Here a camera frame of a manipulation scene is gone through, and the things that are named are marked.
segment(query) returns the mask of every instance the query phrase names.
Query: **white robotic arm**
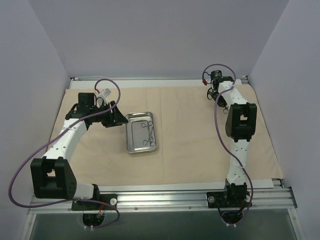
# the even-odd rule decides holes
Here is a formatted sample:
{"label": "white robotic arm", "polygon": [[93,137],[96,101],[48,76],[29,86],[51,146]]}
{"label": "white robotic arm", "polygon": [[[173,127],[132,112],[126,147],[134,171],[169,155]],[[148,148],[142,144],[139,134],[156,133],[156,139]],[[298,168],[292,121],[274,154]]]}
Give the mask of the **white robotic arm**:
{"label": "white robotic arm", "polygon": [[[231,81],[220,82],[218,92],[222,93],[223,91],[231,88],[231,85]],[[244,97],[239,93],[236,87],[234,87],[230,91],[223,93],[222,97],[224,98],[226,107],[228,109],[230,109],[230,106],[234,104],[246,105],[248,103],[248,101],[244,99]],[[238,157],[244,168],[246,167],[249,143],[250,142],[247,141],[247,139],[239,139],[237,142],[234,141],[234,139],[231,139],[230,151],[232,154]],[[233,156],[230,156],[230,167],[226,179],[230,184],[235,185],[243,185],[246,182],[245,173],[242,170],[242,167],[239,165],[238,161]]]}
{"label": "white robotic arm", "polygon": [[[226,67],[223,64],[213,64],[209,67],[215,65]],[[230,153],[230,167],[224,191],[207,192],[208,207],[218,209],[227,226],[229,224],[235,225],[240,223],[243,217],[242,210],[245,207],[249,208],[252,204],[253,193],[249,197],[244,168],[246,166],[249,143],[256,131],[257,106],[254,103],[249,103],[239,93],[233,84],[235,80],[232,77],[222,76],[220,70],[212,71],[208,75],[211,78],[211,87],[207,91],[207,98],[210,99],[209,97],[211,97],[216,102],[215,105],[224,108],[224,112],[227,110],[225,132],[231,139],[230,149],[225,147],[227,152]],[[209,84],[204,79],[203,74],[202,82],[204,85]],[[239,210],[222,212],[220,211],[222,208],[239,208]]]}
{"label": "white robotic arm", "polygon": [[[98,95],[79,93],[78,103],[65,116],[60,133],[66,129],[68,131],[53,143],[42,158],[33,159],[30,168],[34,195],[37,198],[98,200],[95,199],[99,196],[98,186],[77,181],[69,163],[78,142],[92,123],[102,123],[106,128],[128,123],[116,106],[107,111],[115,104],[114,101],[107,102],[109,93],[108,89]],[[52,171],[55,172],[55,176],[48,175]]]}

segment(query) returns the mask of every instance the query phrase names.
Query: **cable connector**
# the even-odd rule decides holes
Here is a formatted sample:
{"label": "cable connector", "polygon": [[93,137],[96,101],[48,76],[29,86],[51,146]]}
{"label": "cable connector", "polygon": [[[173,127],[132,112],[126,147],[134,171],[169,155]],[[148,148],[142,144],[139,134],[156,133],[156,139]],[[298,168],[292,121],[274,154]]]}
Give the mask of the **cable connector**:
{"label": "cable connector", "polygon": [[94,93],[96,95],[96,103],[99,107],[108,104],[108,97],[111,94],[111,91],[109,88],[106,88],[102,92],[95,90]]}

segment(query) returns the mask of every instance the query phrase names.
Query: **metal extrusion frame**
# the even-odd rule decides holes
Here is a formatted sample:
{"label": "metal extrusion frame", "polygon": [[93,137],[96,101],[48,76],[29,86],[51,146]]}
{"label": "metal extrusion frame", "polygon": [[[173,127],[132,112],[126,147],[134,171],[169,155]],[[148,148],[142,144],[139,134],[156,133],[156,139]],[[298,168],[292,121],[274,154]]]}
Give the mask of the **metal extrusion frame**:
{"label": "metal extrusion frame", "polygon": [[[85,76],[71,78],[69,89],[93,89],[95,82],[103,76]],[[165,78],[165,77],[108,77],[116,81],[120,88],[148,88],[148,87],[203,87],[201,79]],[[235,84],[247,84],[247,79],[236,79]],[[110,83],[101,82],[101,88],[110,87]]]}
{"label": "metal extrusion frame", "polygon": [[[281,181],[273,180],[274,187],[254,189],[252,207],[250,210],[287,209],[292,226],[298,240],[304,240],[304,234],[299,222],[296,202],[291,188],[284,188]],[[185,212],[185,211],[217,211],[208,208],[206,193],[223,191],[221,187],[207,189],[153,190],[156,186],[145,186],[147,190],[134,191],[110,191],[110,187],[100,187],[101,194],[118,194],[117,209],[120,213],[151,213],[151,212]],[[33,198],[31,204],[48,203],[48,199]],[[27,220],[21,235],[22,240],[29,239],[37,214],[79,214],[79,211],[71,210],[72,202],[63,202],[47,207],[32,208],[29,210]],[[82,211],[83,214],[98,213],[97,210]]]}

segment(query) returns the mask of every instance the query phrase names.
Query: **screw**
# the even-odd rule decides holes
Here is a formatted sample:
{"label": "screw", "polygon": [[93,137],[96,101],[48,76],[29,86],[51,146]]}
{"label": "screw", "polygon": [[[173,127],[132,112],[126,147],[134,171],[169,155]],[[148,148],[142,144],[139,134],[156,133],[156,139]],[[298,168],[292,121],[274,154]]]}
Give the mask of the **screw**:
{"label": "screw", "polygon": [[117,204],[117,199],[111,198],[110,199],[110,204],[111,204],[111,206],[115,206]]}
{"label": "screw", "polygon": [[208,197],[208,202],[209,202],[210,204],[213,204],[215,201],[216,201],[216,200],[215,200],[215,198],[214,198],[213,196],[209,196],[209,197]]}

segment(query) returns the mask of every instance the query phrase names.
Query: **black clamp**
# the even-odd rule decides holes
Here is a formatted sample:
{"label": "black clamp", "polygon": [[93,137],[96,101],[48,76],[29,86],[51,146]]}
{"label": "black clamp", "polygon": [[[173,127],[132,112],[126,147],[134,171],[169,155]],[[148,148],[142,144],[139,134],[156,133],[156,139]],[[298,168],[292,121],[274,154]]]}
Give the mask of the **black clamp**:
{"label": "black clamp", "polygon": [[255,103],[232,104],[225,123],[225,132],[228,137],[248,142],[256,132],[257,105]]}
{"label": "black clamp", "polygon": [[[35,158],[30,164],[34,195],[38,199],[74,197],[77,180],[66,159]],[[48,176],[54,170],[55,176]]]}
{"label": "black clamp", "polygon": [[[224,191],[206,193],[208,208],[218,209],[222,219],[228,224],[236,224],[243,217],[243,209],[252,206],[247,190],[247,184],[229,184],[226,180]],[[238,210],[223,211],[224,208],[236,208]]]}
{"label": "black clamp", "polygon": [[[100,194],[98,185],[96,184],[92,184],[92,185],[94,186],[92,200],[103,202],[113,206],[114,208],[117,208],[117,203],[118,203],[117,194],[115,193]],[[72,211],[93,211],[93,210],[99,210],[100,207],[101,207],[101,204],[98,204],[98,203],[75,200],[72,202],[71,210]],[[114,210],[112,207],[109,207],[107,205],[103,205],[103,209]]]}
{"label": "black clamp", "polygon": [[[214,101],[217,100],[217,97],[219,95],[219,84],[223,83],[223,82],[234,82],[234,79],[231,76],[222,76],[222,72],[220,70],[215,70],[212,71],[210,74],[210,80],[212,83],[212,88],[209,88],[207,93],[206,93],[206,97],[211,100],[213,99]],[[224,99],[223,96],[220,96],[218,99],[218,103],[217,105],[221,108],[225,108],[227,107],[227,102]]]}
{"label": "black clamp", "polygon": [[[80,92],[78,94],[78,103],[73,105],[71,110],[65,116],[66,120],[80,119],[88,115],[101,113],[113,107],[115,101],[109,104],[97,107],[95,103],[95,94],[92,92]],[[106,128],[120,126],[127,124],[128,120],[122,115],[118,107],[115,106],[111,111],[108,111],[97,116],[89,117],[84,120],[86,128],[88,129],[92,123],[102,123]]]}

